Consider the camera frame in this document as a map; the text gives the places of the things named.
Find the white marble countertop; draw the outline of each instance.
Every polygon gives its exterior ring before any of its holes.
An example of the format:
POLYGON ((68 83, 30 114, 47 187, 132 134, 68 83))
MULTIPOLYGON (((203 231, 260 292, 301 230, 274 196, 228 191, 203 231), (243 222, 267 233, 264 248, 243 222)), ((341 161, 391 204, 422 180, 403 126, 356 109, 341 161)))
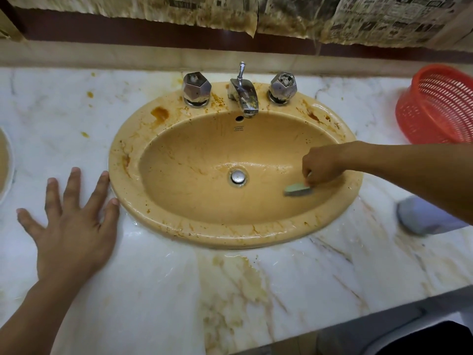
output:
MULTIPOLYGON (((230 78, 204 74, 210 82, 230 78)), ((247 77, 269 82, 273 75, 247 77)), ((1 324, 36 281, 35 245, 15 209, 25 207, 44 222, 46 179, 64 186, 72 166, 83 169, 84 201, 107 167, 120 125, 178 89, 181 79, 179 72, 0 69, 0 125, 17 160, 0 208, 1 324)), ((394 106, 410 80, 300 76, 297 82, 360 140, 405 143, 394 106)), ((169 240, 122 209, 115 253, 75 299, 53 353, 228 354, 473 284, 471 227, 409 237, 394 214, 406 191, 365 176, 359 196, 315 234, 245 251, 169 240)))

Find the floor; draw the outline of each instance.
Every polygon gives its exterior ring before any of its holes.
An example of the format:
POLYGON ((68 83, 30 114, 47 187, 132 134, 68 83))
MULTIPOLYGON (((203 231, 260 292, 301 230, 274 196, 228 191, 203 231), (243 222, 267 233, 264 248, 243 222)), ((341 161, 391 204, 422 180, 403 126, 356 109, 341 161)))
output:
POLYGON ((316 342, 317 332, 313 331, 236 355, 316 355, 316 342))

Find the sink rim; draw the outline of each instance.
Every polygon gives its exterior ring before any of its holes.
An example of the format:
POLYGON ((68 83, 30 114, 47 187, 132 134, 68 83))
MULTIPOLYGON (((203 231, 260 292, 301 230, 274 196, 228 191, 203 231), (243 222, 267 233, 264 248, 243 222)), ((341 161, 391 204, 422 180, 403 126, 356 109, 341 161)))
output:
MULTIPOLYGON (((338 218, 358 195, 362 173, 346 171, 343 186, 316 208, 291 218, 259 224, 219 225, 191 220, 166 211, 145 196, 139 161, 147 146, 162 132, 181 122, 238 111, 236 102, 227 99, 227 85, 225 82, 212 85, 211 99, 206 107, 187 106, 181 92, 175 91, 147 103, 123 123, 112 142, 108 162, 112 189, 124 208, 152 230, 171 238, 230 249, 257 248, 299 238, 338 218)), ((254 85, 260 112, 299 118, 326 131, 337 143, 356 140, 338 115, 313 98, 298 92, 288 105, 277 106, 266 97, 268 84, 254 85)))

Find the hand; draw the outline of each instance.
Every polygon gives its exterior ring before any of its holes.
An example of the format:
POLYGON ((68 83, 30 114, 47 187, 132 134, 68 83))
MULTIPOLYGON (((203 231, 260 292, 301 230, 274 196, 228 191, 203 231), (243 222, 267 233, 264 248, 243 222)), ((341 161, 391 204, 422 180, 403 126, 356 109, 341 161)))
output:
POLYGON ((115 246, 119 203, 111 199, 105 207, 103 223, 98 213, 108 192, 108 172, 100 176, 97 187, 84 208, 79 206, 80 169, 70 173, 63 196, 59 199, 59 185, 48 179, 45 210, 48 225, 41 226, 26 209, 18 209, 18 221, 33 238, 38 248, 38 278, 41 280, 59 270, 88 280, 109 260, 115 246))
POLYGON ((302 158, 305 184, 313 187, 340 176, 345 171, 340 160, 347 145, 349 143, 311 148, 309 153, 302 158))

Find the oval sink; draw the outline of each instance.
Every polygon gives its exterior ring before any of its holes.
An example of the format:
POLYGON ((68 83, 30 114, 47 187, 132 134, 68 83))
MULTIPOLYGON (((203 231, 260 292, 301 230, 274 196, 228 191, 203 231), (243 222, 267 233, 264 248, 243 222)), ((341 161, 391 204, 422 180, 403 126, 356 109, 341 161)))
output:
POLYGON ((354 141, 345 123, 314 99, 288 105, 255 84, 260 112, 241 120, 226 83, 209 105, 190 108, 180 92, 145 105, 118 131, 110 150, 112 187, 139 221, 212 247, 248 248, 287 241, 326 226, 354 200, 362 175, 347 171, 309 196, 284 197, 302 182, 311 147, 354 141))

